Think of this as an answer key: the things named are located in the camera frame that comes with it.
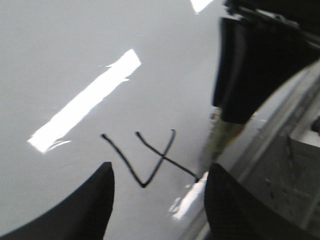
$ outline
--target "white surface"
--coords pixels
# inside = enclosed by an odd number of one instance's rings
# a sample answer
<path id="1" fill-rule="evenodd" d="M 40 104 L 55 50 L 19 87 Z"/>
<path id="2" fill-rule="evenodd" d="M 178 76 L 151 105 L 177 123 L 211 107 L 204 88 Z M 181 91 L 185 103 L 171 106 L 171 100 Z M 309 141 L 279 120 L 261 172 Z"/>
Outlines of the white surface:
<path id="1" fill-rule="evenodd" d="M 159 158 L 134 131 L 162 151 L 176 129 L 168 156 L 196 171 L 212 109 L 223 12 L 221 0 L 199 14 L 189 0 L 0 2 L 0 236 L 59 203 L 104 161 L 112 162 L 116 187 L 107 239 L 181 235 L 192 219 L 173 220 L 168 210 L 193 178 L 165 162 L 140 189 L 99 136 L 107 133 L 146 179 Z M 60 139 L 52 138 L 45 154 L 28 142 L 129 50 L 141 62 L 130 76 L 123 74 L 129 81 Z"/>

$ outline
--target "glossy white paint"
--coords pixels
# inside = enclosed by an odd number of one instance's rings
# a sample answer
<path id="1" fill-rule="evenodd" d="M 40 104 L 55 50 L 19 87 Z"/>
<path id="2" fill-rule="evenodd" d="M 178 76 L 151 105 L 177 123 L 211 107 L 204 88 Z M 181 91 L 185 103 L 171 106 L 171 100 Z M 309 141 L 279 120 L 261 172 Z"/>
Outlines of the glossy white paint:
<path id="1" fill-rule="evenodd" d="M 55 206 L 111 161 L 116 192 L 105 238 L 179 238 L 192 216 L 176 221 L 168 209 L 194 179 L 165 162 L 140 189 L 100 134 L 119 145 L 144 180 L 159 157 L 134 132 L 162 151 L 176 129 L 168 156 L 197 170 L 212 111 L 222 1 L 199 14 L 190 0 L 3 0 L 0 9 L 0 236 Z M 141 65 L 132 74 L 121 66 L 112 92 L 103 86 L 94 102 L 90 93 L 78 107 L 75 99 L 128 50 Z"/>

